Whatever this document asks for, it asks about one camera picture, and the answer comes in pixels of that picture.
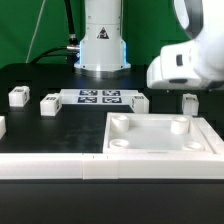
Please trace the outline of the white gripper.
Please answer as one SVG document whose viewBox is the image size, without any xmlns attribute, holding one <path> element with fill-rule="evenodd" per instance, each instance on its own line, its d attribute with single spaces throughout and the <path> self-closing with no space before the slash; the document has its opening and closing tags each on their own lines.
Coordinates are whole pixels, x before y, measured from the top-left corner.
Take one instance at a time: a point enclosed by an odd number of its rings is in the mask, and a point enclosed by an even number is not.
<svg viewBox="0 0 224 224">
<path fill-rule="evenodd" d="M 199 46 L 196 41 L 164 46 L 147 70 L 150 89 L 224 89 L 224 74 L 203 66 L 208 75 L 196 70 Z"/>
</svg>

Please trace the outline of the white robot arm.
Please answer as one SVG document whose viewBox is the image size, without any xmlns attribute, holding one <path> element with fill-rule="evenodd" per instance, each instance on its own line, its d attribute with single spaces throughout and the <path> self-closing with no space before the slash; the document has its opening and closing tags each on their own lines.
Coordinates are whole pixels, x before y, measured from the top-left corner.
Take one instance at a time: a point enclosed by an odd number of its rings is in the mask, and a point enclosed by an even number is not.
<svg viewBox="0 0 224 224">
<path fill-rule="evenodd" d="M 173 0 L 187 42 L 167 45 L 150 64 L 151 89 L 224 89 L 224 0 Z M 93 77 L 128 69 L 121 0 L 85 0 L 86 31 L 74 67 Z"/>
</svg>

